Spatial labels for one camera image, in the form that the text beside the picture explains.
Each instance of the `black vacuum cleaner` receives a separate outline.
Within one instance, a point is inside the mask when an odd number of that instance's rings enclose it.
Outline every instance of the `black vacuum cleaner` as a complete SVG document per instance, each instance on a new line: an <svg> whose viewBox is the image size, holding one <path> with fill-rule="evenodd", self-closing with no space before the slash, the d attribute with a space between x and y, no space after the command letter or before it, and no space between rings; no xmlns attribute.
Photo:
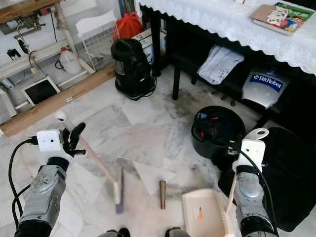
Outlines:
<svg viewBox="0 0 316 237"><path fill-rule="evenodd" d="M138 40L116 40L111 47L111 54L118 91L131 100L139 100L154 92L157 79L151 74L151 66Z"/></svg>

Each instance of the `black trash bin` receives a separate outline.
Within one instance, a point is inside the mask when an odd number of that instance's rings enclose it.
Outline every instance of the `black trash bin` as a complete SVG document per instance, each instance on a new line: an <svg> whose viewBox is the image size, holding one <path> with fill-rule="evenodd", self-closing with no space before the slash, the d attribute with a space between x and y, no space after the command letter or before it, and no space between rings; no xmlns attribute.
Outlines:
<svg viewBox="0 0 316 237"><path fill-rule="evenodd" d="M242 140L245 126L234 111L221 106L208 106L196 114L191 133L197 153L211 159L220 170L225 170L236 157L228 154L227 147L230 141Z"/></svg>

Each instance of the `white lace tablecloth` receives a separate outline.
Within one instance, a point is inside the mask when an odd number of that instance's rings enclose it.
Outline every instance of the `white lace tablecloth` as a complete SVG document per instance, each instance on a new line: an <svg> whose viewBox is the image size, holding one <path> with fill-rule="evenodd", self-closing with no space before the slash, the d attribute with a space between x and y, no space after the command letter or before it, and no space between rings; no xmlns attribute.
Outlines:
<svg viewBox="0 0 316 237"><path fill-rule="evenodd" d="M136 8L139 16L139 5L145 5L316 75L316 13L293 36L258 26L249 18L260 5L277 2L284 1L258 0L249 7L235 0L136 0Z"/></svg>

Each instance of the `black bag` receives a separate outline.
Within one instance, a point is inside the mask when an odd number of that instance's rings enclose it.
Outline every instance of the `black bag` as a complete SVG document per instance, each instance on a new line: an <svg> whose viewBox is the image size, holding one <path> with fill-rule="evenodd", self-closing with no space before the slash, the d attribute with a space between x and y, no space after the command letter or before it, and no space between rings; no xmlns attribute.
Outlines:
<svg viewBox="0 0 316 237"><path fill-rule="evenodd" d="M316 204L316 151L296 135L279 127L263 139L266 150L263 175L271 189L277 226L293 231ZM222 173L218 186L229 195L234 172ZM269 202L267 213L271 217Z"/></svg>

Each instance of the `red object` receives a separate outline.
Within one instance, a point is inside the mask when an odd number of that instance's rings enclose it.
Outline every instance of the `red object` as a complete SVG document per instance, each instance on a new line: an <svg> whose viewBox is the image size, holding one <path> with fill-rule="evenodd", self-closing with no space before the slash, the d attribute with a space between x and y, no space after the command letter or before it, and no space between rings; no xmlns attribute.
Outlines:
<svg viewBox="0 0 316 237"><path fill-rule="evenodd" d="M117 20L118 34L114 35L113 39L117 40L119 37L123 38L132 38L135 35L144 31L142 24L138 20L136 11L131 14L125 13L124 17Z"/></svg>

